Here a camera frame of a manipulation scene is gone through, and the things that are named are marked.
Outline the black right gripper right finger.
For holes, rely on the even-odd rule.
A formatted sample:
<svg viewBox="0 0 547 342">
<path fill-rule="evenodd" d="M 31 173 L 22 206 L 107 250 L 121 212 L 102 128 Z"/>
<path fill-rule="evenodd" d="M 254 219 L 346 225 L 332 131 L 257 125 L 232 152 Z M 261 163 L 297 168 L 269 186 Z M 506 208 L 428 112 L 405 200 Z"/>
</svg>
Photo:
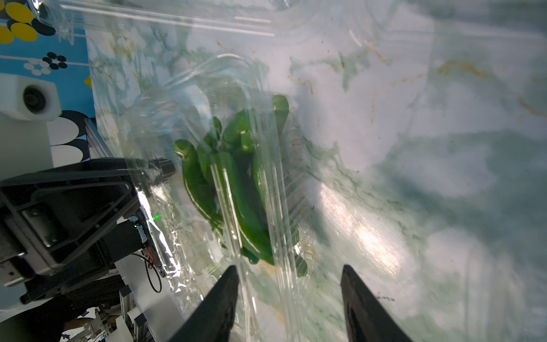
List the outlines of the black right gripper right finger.
<svg viewBox="0 0 547 342">
<path fill-rule="evenodd" d="M 343 266 L 340 287 L 349 341 L 412 341 L 348 264 Z"/>
</svg>

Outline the clear clamshell container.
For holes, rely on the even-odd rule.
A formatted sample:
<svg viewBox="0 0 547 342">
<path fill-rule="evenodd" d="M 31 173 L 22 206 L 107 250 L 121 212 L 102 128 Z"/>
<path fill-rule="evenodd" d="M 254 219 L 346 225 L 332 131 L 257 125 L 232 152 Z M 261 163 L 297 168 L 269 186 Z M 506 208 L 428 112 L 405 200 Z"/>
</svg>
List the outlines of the clear clamshell container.
<svg viewBox="0 0 547 342">
<path fill-rule="evenodd" d="M 326 341 L 312 284 L 307 203 L 287 185 L 296 124 L 285 92 L 242 54 L 202 60 L 143 93 L 118 139 L 184 324 L 230 266 L 241 341 Z"/>
</svg>

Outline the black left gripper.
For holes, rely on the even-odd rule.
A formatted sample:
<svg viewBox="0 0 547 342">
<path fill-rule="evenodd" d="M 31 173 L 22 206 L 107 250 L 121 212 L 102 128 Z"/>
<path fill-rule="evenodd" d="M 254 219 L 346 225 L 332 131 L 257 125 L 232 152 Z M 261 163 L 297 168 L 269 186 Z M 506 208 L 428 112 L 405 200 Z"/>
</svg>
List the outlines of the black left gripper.
<svg viewBox="0 0 547 342">
<path fill-rule="evenodd" d="M 1 283 L 49 276 L 107 234 L 137 205 L 129 181 L 63 182 L 176 173 L 168 159 L 97 158 L 1 181 Z"/>
</svg>

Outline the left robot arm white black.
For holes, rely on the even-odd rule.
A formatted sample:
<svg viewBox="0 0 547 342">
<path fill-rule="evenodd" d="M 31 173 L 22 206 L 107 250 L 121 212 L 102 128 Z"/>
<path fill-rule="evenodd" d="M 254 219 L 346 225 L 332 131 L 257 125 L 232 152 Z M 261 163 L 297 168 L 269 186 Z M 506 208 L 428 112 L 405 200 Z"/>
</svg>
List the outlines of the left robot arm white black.
<svg viewBox="0 0 547 342">
<path fill-rule="evenodd" d="M 22 284 L 23 311 L 1 321 L 3 341 L 58 341 L 90 307 L 114 306 L 115 264 L 135 255 L 165 276 L 132 177 L 100 158 L 1 182 L 1 284 Z"/>
</svg>

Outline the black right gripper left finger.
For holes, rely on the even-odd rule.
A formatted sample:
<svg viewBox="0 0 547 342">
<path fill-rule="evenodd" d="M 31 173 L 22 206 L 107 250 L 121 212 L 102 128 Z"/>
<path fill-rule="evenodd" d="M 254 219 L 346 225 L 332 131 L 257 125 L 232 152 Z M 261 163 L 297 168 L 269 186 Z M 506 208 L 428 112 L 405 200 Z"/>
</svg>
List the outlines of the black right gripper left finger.
<svg viewBox="0 0 547 342">
<path fill-rule="evenodd" d="M 229 341 L 234 326 L 239 275 L 229 266 L 170 341 Z"/>
</svg>

